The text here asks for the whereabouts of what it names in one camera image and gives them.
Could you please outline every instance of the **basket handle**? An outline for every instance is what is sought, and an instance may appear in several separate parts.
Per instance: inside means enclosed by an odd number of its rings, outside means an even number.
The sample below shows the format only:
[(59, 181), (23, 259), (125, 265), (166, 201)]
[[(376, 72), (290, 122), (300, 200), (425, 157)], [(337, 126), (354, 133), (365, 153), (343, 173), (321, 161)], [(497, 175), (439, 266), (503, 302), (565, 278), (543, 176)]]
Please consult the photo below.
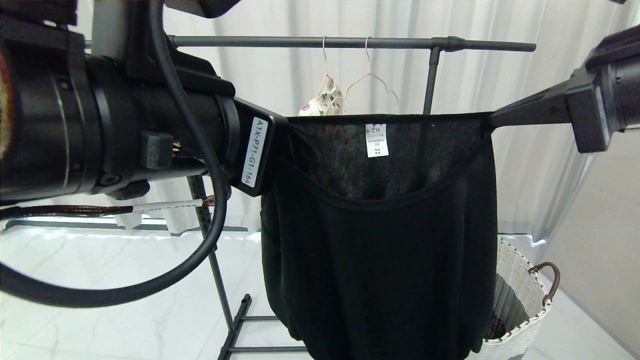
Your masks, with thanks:
[(554, 263), (544, 262), (540, 263), (529, 269), (529, 273), (533, 274), (534, 272), (539, 272), (540, 269), (549, 266), (554, 271), (554, 282), (551, 284), (551, 289), (549, 289), (549, 293), (542, 298), (542, 305), (544, 306), (547, 303), (547, 300), (553, 301), (554, 296), (556, 295), (556, 291), (558, 290), (558, 286), (560, 285), (560, 269)]

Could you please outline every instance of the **white curtain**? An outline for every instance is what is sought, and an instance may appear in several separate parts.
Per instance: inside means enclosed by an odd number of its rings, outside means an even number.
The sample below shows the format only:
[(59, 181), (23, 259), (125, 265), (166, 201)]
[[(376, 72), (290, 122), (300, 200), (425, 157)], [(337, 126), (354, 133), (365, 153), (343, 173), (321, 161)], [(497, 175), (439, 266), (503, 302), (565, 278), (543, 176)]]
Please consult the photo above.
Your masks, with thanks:
[[(91, 38), (91, 0), (80, 0), (78, 30)], [(447, 37), (533, 42), (534, 53), (464, 50), (440, 57), (432, 113), (500, 108), (568, 79), (609, 33), (637, 22), (638, 1), (607, 0), (243, 0), (219, 19), (167, 9), (172, 35)], [(285, 116), (313, 96), (324, 72), (321, 49), (182, 48), (209, 60), (236, 86), (237, 95)], [(327, 49), (328, 70), (344, 89), (367, 69), (363, 49)], [(428, 50), (372, 50), (374, 72), (400, 97), (399, 113), (421, 113)], [(355, 86), (347, 113), (392, 113), (395, 99), (371, 80)], [(493, 136), (498, 174), (499, 228), (548, 236), (584, 171), (570, 125), (498, 129)], [(137, 201), (188, 199), (185, 179), (159, 181)], [(50, 200), (114, 203), (103, 195)], [(165, 211), (169, 230), (197, 226), (193, 211)], [(127, 227), (140, 218), (122, 216)], [(259, 200), (235, 191), (227, 225), (259, 227)]]

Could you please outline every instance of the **metal clothes rack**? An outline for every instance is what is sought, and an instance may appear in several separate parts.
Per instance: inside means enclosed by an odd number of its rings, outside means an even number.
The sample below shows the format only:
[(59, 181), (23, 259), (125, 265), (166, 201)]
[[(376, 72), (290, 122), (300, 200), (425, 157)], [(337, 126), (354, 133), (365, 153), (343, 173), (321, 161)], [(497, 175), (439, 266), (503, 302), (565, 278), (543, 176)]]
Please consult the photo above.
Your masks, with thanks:
[[(175, 47), (181, 46), (225, 46), (225, 47), (332, 47), (332, 48), (364, 48), (366, 38), (322, 38), (322, 37), (177, 37), (169, 35)], [(446, 38), (369, 38), (367, 47), (371, 49), (430, 49), (429, 75), (424, 95), (423, 114), (431, 113), (433, 91), (435, 89), (436, 72), (442, 51), (497, 50), (497, 51), (525, 51), (532, 52), (536, 44), (518, 42), (471, 41), (458, 37)], [(188, 177), (189, 188), (194, 199), (206, 197), (202, 176)], [(196, 208), (200, 230), (205, 236), (211, 224), (209, 208)], [(215, 250), (209, 254), (209, 262), (213, 271), (214, 282), (220, 297), (222, 311), (227, 323), (227, 339), (220, 349), (218, 360), (229, 360), (238, 353), (266, 353), (266, 352), (305, 352), (306, 347), (237, 347), (236, 342), (245, 322), (278, 321), (275, 316), (247, 316), (252, 303), (250, 294), (245, 294), (240, 302), (236, 316), (231, 315), (227, 292), (220, 273), (220, 266)]]

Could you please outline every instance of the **white marble floor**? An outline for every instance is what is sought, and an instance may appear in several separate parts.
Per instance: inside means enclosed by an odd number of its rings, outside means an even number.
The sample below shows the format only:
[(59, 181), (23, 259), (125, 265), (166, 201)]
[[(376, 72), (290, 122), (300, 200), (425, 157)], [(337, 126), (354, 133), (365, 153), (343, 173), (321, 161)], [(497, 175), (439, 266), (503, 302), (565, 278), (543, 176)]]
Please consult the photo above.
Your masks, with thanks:
[[(197, 233), (17, 227), (0, 237), (0, 258), (24, 273), (66, 286), (110, 288), (144, 281), (185, 259)], [(251, 293), (250, 315), (270, 315), (259, 234), (224, 233), (218, 259), (232, 312)], [(102, 309), (59, 309), (0, 295), (0, 360), (209, 360), (227, 334), (207, 262), (175, 286)], [(296, 345), (279, 323), (248, 323), (238, 346)], [(234, 359), (310, 359), (245, 354)], [(525, 360), (631, 360), (597, 324), (558, 293)]]

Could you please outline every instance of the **black shirt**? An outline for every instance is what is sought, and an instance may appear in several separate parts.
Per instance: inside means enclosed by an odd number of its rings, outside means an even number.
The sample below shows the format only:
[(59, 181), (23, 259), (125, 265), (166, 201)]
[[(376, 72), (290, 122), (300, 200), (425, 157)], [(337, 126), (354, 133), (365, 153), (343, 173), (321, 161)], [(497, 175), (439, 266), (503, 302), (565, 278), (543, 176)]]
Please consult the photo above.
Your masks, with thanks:
[[(492, 320), (488, 114), (290, 119), (262, 198), (269, 303), (314, 359), (459, 360)], [(365, 124), (386, 124), (369, 158)]]

